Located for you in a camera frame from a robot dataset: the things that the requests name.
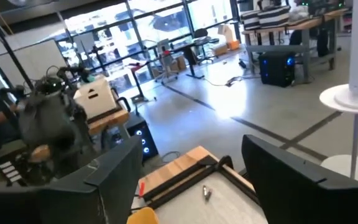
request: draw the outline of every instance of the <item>white box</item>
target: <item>white box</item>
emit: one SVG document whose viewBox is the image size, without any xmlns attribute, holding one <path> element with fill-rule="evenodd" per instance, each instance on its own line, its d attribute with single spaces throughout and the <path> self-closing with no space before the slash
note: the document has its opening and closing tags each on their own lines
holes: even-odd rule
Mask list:
<svg viewBox="0 0 358 224">
<path fill-rule="evenodd" d="M 81 86 L 75 92 L 74 100 L 85 109 L 88 119 L 117 107 L 109 83 L 105 78 Z"/>
</svg>

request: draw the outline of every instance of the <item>round white table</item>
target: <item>round white table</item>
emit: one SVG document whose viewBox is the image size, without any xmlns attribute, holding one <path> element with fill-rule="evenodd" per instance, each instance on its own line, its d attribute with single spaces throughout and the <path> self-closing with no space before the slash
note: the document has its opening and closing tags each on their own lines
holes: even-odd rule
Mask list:
<svg viewBox="0 0 358 224">
<path fill-rule="evenodd" d="M 350 177 L 351 174 L 351 155 L 337 155 L 327 158 L 321 163 L 321 166 L 337 172 L 339 174 Z M 355 180 L 358 180 L 358 156 L 357 156 L 357 165 L 356 173 L 354 176 Z"/>
<path fill-rule="evenodd" d="M 358 173 L 356 171 L 356 168 L 358 169 L 358 95 L 353 94 L 349 85 L 345 84 L 324 90 L 320 94 L 320 101 L 335 110 L 354 114 L 352 155 L 333 156 L 326 159 L 321 165 L 355 179 L 356 172 Z"/>
</svg>

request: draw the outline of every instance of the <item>floor stripe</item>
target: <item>floor stripe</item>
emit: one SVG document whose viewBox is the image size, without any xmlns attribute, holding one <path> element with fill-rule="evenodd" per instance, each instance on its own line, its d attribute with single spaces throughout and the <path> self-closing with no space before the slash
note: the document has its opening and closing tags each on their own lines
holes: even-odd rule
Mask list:
<svg viewBox="0 0 358 224">
<path fill-rule="evenodd" d="M 286 142 L 284 145 L 282 145 L 280 148 L 282 149 L 288 149 L 289 147 L 292 147 L 294 144 L 299 143 L 300 141 L 304 140 L 305 138 L 309 137 L 316 131 L 320 130 L 322 127 L 330 123 L 335 118 L 338 118 L 340 115 L 342 115 L 342 112 L 336 111 L 329 115 L 328 117 L 322 119 L 320 122 L 316 123 L 315 125 L 308 128 L 306 131 L 303 131 L 299 135 L 297 135 L 295 138 L 291 139 L 290 142 Z"/>
<path fill-rule="evenodd" d="M 216 111 L 215 108 L 213 108 L 211 105 L 201 101 L 201 100 L 197 100 L 196 98 L 182 92 L 182 91 L 179 91 L 177 89 L 174 89 L 170 86 L 167 86 L 167 85 L 164 85 L 165 88 L 175 92 L 175 93 L 178 93 L 179 95 L 191 100 L 191 101 L 194 101 L 195 103 L 198 103 L 200 105 L 203 105 L 213 111 Z M 325 124 L 327 124 L 328 122 L 332 121 L 333 119 L 337 118 L 339 115 L 341 115 L 340 113 L 338 114 L 337 112 L 331 114 L 330 116 L 328 116 L 327 118 L 323 119 L 322 121 L 318 122 L 317 124 L 313 125 L 312 127 L 310 127 L 308 130 L 304 131 L 303 133 L 299 134 L 297 137 L 293 138 L 292 140 L 289 140 L 279 134 L 276 134 L 276 133 L 273 133 L 265 128 L 262 128 L 254 123 L 251 123 L 251 122 L 248 122 L 240 117 L 231 117 L 232 120 L 234 121 L 237 121 L 238 123 L 241 123 L 245 126 L 248 126 L 252 129 L 255 129 L 263 134 L 266 134 L 267 136 L 270 136 L 271 138 L 274 138 L 276 140 L 279 140 L 281 142 L 284 143 L 284 145 L 282 145 L 280 147 L 280 149 L 284 149 L 284 150 L 287 150 L 289 149 L 290 147 L 293 147 L 301 152 L 304 152 L 310 156 L 313 156 L 315 157 L 316 159 L 319 159 L 321 161 L 325 160 L 327 157 L 312 150 L 312 149 L 309 149 L 305 146 L 302 146 L 300 144 L 298 144 L 299 141 L 297 141 L 298 139 L 302 140 L 303 138 L 306 138 L 307 136 L 309 136 L 310 134 L 312 134 L 313 132 L 317 131 L 318 129 L 322 128 Z"/>
</svg>

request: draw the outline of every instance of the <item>office chair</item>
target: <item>office chair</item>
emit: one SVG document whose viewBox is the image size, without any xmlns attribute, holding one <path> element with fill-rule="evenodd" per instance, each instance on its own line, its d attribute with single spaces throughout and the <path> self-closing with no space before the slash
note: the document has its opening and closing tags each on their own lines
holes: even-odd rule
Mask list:
<svg viewBox="0 0 358 224">
<path fill-rule="evenodd" d="M 194 38 L 200 38 L 200 37 L 206 37 L 208 38 L 208 31 L 205 29 L 205 28 L 201 28 L 201 29 L 198 29 L 194 32 Z M 211 62 L 214 62 L 214 60 L 212 58 L 215 58 L 216 56 L 213 55 L 213 56 L 207 56 L 205 54 L 205 49 L 204 49 L 204 45 L 201 46 L 201 48 L 203 49 L 203 58 L 201 58 L 199 61 L 198 61 L 198 64 L 200 64 L 201 62 L 207 60 L 207 61 L 211 61 Z"/>
<path fill-rule="evenodd" d="M 155 82 L 158 82 L 161 80 L 161 84 L 164 84 L 164 78 L 169 79 L 172 75 L 175 77 L 175 79 L 178 79 L 179 71 L 178 70 L 171 70 L 171 65 L 176 62 L 175 59 L 173 59 L 172 55 L 165 54 L 165 47 L 163 47 L 163 52 L 160 55 L 160 63 L 163 67 L 163 72 L 155 77 Z"/>
</svg>

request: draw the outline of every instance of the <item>black chair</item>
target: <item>black chair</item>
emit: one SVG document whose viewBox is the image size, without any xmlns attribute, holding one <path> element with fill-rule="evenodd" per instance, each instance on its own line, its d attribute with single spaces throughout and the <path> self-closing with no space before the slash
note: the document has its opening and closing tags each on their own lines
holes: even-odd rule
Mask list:
<svg viewBox="0 0 358 224">
<path fill-rule="evenodd" d="M 208 31 L 205 28 L 201 28 L 198 29 L 194 32 L 194 38 L 200 38 L 200 37 L 207 37 L 208 38 Z M 207 60 L 207 61 L 211 61 L 214 62 L 213 58 L 215 58 L 216 56 L 207 56 L 205 54 L 205 49 L 204 49 L 204 44 L 201 45 L 201 48 L 203 49 L 203 57 L 199 59 L 198 64 L 200 64 L 201 62 Z"/>
</svg>

